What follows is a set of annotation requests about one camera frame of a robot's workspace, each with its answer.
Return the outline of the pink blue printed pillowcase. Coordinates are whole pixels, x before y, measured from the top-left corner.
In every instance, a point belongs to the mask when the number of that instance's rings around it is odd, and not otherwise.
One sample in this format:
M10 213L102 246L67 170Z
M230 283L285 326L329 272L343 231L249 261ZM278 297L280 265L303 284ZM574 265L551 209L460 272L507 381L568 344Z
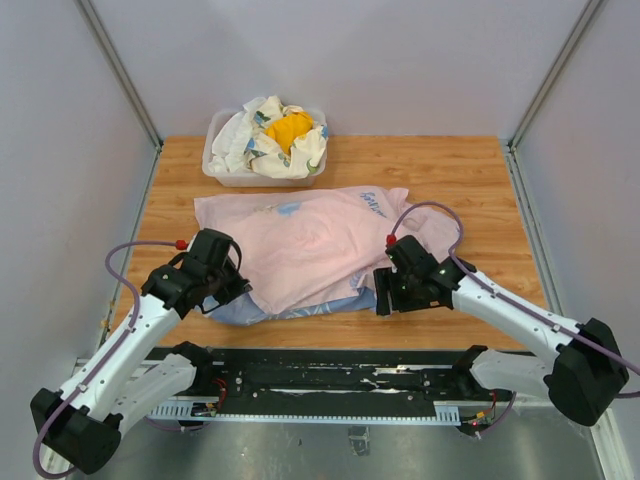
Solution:
M238 243L252 287L226 306L207 298L207 317L248 326L373 308L373 272L390 264L389 234L414 236L439 261L459 235L451 217L413 209L407 198L405 188L356 186L195 199L199 226Z

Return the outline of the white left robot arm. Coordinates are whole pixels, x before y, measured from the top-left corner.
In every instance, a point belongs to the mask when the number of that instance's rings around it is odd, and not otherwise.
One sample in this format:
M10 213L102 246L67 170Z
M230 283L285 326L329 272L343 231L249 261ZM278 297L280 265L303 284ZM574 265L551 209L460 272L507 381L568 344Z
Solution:
M124 435L170 397L200 396L214 383L211 353L183 342L137 379L131 376L188 313L202 309L211 297L224 306L248 293L242 277L242 253L230 236L200 230L189 243L176 241L168 263L154 269L142 287L125 285L133 306L113 335L81 371L57 390L40 389L30 402L37 438L32 461L43 479L55 478L41 463L47 446L73 470L93 474L105 466Z

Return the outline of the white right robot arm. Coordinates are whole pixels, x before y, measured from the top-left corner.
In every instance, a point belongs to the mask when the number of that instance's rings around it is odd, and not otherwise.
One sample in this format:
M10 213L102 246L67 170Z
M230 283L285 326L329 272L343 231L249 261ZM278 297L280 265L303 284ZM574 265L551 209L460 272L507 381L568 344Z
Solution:
M376 313L446 307L501 330L528 352L470 347L455 365L453 387L466 400L506 390L550 401L569 420L595 425L629 380L613 331L546 311L497 285L473 265L448 256L438 261L419 241L388 235L391 264L374 272Z

